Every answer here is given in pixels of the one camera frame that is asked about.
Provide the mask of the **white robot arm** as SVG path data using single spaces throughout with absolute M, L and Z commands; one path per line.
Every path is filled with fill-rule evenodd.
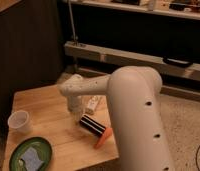
M 163 129 L 157 97 L 162 87 L 158 71 L 126 66 L 85 79 L 75 74 L 59 85 L 70 111 L 82 95 L 104 95 L 123 171 L 175 171 Z

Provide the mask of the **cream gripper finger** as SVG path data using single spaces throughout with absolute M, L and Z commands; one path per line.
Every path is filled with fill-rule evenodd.
M 79 123 L 81 117 L 82 117 L 82 113 L 81 112 L 72 114 L 72 118 L 73 118 L 73 121 L 74 121 L 75 124 Z

